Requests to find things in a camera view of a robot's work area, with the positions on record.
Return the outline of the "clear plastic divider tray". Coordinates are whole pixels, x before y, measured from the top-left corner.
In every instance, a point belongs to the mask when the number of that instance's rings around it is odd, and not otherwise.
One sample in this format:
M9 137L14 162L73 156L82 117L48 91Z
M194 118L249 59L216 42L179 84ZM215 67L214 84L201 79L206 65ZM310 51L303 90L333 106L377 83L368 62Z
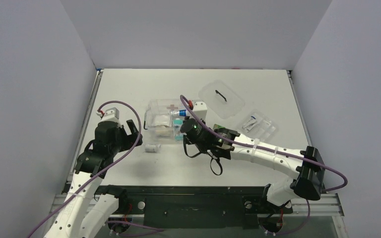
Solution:
M259 124L251 131L246 132L241 129L241 126L251 115L259 116ZM259 139L261 142L268 142L278 132L278 125L257 109L253 109L246 116L240 119L240 121L236 124L236 128L245 136L252 139Z

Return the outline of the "white bandage roll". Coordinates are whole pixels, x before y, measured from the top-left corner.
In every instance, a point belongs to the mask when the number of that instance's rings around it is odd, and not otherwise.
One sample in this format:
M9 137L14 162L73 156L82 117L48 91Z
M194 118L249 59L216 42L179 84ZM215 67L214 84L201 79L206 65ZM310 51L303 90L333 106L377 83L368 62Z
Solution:
M144 145L144 151L146 153L158 153L160 151L160 144L147 143Z

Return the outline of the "blue white wipe packets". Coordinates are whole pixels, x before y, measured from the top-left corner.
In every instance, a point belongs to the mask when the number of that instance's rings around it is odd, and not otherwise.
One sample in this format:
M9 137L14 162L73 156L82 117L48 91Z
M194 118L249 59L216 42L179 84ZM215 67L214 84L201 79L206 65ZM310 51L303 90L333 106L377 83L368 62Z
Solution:
M246 132L251 131L254 127L256 127L259 124L258 119L259 116L249 116L249 118L242 124L241 129L245 130Z

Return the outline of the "small green box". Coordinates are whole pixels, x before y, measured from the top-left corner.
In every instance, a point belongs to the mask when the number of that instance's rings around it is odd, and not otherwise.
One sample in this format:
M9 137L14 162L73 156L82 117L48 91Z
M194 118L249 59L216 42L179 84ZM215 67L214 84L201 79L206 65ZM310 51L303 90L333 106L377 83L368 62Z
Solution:
M214 124L214 126L213 126L213 130L217 130L217 129L220 129L220 128L224 128L224 126L221 126L221 125L219 125L219 124Z

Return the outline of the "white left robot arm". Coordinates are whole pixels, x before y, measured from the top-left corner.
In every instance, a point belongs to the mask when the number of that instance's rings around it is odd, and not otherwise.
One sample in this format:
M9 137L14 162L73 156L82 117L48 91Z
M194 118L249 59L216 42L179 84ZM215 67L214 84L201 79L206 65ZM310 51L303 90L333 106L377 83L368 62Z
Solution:
M46 232L47 238L92 238L113 213L122 213L128 207L128 199L122 192L105 193L94 208L90 202L114 165L114 157L123 152L127 156L142 144L142 125L127 120L128 134L117 118L103 119L94 131L83 153L79 155L70 189L55 212L57 216Z

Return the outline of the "teal packet of supplies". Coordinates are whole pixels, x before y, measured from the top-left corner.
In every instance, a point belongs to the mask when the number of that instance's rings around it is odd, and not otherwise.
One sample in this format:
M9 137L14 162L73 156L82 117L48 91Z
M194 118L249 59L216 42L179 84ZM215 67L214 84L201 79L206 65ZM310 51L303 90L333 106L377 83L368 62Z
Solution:
M183 139L183 134L180 129L183 125L183 120L180 118L173 119L173 138L176 141L181 141Z

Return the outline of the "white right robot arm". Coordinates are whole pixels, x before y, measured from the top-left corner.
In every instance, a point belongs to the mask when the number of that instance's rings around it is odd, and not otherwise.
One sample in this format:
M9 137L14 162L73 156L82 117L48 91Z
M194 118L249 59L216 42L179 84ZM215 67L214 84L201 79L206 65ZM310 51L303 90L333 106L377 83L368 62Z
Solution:
M180 132L184 145L195 145L200 154L219 163L221 158L246 161L281 172L285 178L263 187L261 208L275 211L295 198L318 201L321 198L324 168L314 147L286 149L251 139L235 130L202 126L195 119L183 122Z

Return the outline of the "clear plastic medicine box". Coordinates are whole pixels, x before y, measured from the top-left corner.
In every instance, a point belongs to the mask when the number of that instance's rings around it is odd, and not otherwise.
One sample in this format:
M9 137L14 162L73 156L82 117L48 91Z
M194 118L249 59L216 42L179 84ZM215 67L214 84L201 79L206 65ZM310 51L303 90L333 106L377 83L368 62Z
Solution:
M144 115L144 129L149 138L160 144L182 141L180 128L190 113L176 99L154 99L148 102Z

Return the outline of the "white gauze packet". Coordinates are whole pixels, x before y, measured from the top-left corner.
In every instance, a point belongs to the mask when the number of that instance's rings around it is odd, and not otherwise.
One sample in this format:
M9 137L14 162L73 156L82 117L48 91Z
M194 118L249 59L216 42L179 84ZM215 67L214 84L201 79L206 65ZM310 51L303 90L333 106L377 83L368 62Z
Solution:
M155 115L151 126L164 125L166 127L172 127L172 117L170 115Z

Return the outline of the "white bottle blue label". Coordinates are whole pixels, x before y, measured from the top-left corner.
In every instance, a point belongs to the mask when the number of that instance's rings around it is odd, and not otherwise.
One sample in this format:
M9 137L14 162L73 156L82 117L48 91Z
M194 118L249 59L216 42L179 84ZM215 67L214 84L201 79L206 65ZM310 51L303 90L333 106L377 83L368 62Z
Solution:
M169 114L172 117L187 117L188 116L187 110L170 111Z

